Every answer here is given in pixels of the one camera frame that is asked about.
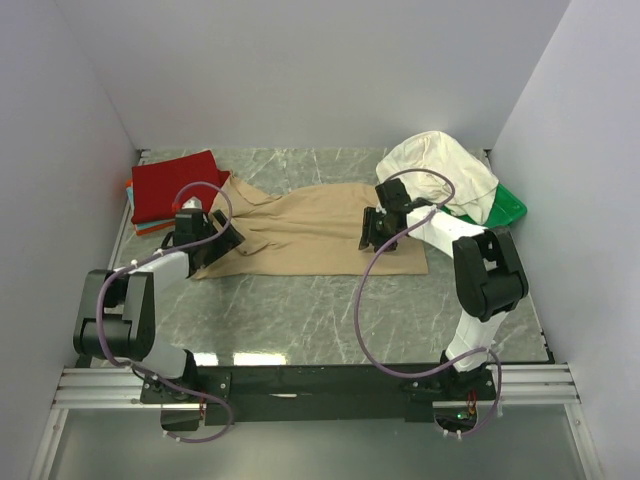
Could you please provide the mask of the beige t shirt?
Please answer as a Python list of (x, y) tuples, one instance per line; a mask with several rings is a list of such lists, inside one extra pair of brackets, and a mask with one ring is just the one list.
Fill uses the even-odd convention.
[(363, 183), (313, 185), (269, 195), (232, 175), (211, 208), (232, 216), (244, 241), (210, 266), (198, 280), (233, 275), (360, 275), (374, 252), (361, 251), (364, 209), (377, 204)]

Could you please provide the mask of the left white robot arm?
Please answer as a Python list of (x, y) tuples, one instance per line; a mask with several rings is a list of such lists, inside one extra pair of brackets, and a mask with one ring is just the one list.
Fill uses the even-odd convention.
[(75, 351), (143, 369), (186, 395), (203, 389), (192, 352), (156, 335), (156, 306), (169, 286), (186, 280), (240, 246), (245, 237), (222, 211), (177, 212), (174, 230), (140, 266), (95, 269), (85, 277), (73, 333)]

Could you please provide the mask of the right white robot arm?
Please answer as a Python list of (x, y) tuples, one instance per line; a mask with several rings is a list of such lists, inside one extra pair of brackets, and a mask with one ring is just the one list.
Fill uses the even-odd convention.
[(386, 374), (402, 379), (432, 377), (447, 395), (466, 392), (489, 379), (486, 366), (494, 337), (529, 291), (528, 280), (509, 229), (487, 228), (460, 220), (430, 201), (411, 199), (398, 178), (375, 187), (379, 208), (364, 210), (359, 248), (374, 250), (377, 260), (397, 247), (404, 236), (420, 240), (453, 260), (455, 290), (462, 307), (453, 339), (440, 365), (419, 373), (392, 370), (367, 350), (359, 325), (360, 301), (355, 301), (354, 327), (365, 357)]

